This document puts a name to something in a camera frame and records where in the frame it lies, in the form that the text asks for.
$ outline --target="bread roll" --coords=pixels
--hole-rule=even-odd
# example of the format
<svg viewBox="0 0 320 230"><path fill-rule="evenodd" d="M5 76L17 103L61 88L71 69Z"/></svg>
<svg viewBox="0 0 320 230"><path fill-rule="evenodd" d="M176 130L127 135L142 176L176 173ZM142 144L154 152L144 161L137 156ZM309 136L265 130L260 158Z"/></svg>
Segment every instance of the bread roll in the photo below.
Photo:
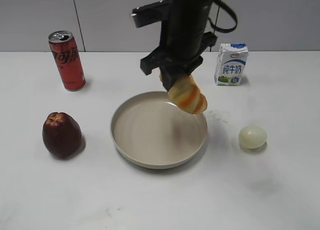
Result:
<svg viewBox="0 0 320 230"><path fill-rule="evenodd" d="M201 94L192 75L185 75L177 80L169 90L168 96L182 110L191 114L199 114L208 106L205 96Z"/></svg>

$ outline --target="gray wall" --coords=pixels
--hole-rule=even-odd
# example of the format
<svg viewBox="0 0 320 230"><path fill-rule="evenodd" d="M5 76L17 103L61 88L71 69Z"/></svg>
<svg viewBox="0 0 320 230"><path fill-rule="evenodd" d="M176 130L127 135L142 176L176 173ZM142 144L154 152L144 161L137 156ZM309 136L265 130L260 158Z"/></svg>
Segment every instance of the gray wall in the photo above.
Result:
<svg viewBox="0 0 320 230"><path fill-rule="evenodd" d="M130 12L156 1L0 0L0 51L48 51L49 33L61 29L74 33L80 51L151 51L160 24L136 29ZM223 1L236 11L239 26L234 33L218 33L218 43L245 42L250 51L320 50L320 0ZM214 6L213 19L216 13ZM232 25L223 11L218 25Z"/></svg>

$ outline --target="blue label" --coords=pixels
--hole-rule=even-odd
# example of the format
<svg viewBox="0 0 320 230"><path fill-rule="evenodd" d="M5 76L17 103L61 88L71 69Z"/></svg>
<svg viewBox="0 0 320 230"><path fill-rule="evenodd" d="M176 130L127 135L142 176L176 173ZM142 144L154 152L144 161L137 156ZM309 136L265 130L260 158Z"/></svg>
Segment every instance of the blue label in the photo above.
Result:
<svg viewBox="0 0 320 230"><path fill-rule="evenodd" d="M237 48L237 49L241 49L246 47L246 44L231 44L231 47Z"/></svg>

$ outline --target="can lid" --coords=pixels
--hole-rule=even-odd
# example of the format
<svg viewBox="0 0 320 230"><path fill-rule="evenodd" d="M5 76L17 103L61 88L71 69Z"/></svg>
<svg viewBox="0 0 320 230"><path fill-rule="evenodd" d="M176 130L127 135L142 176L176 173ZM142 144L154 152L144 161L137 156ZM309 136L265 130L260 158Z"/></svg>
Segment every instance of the can lid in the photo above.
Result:
<svg viewBox="0 0 320 230"><path fill-rule="evenodd" d="M70 31L56 31L49 35L49 42L63 43L71 40L73 37Z"/></svg>

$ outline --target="red apple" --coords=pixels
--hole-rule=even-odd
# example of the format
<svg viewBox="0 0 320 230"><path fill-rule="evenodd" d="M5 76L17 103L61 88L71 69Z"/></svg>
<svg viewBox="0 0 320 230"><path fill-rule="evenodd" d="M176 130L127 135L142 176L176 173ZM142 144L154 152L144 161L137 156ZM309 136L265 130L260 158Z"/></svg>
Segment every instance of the red apple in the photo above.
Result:
<svg viewBox="0 0 320 230"><path fill-rule="evenodd" d="M53 155L66 158L78 150L82 134L78 123L63 112L51 113L42 128L43 142Z"/></svg>

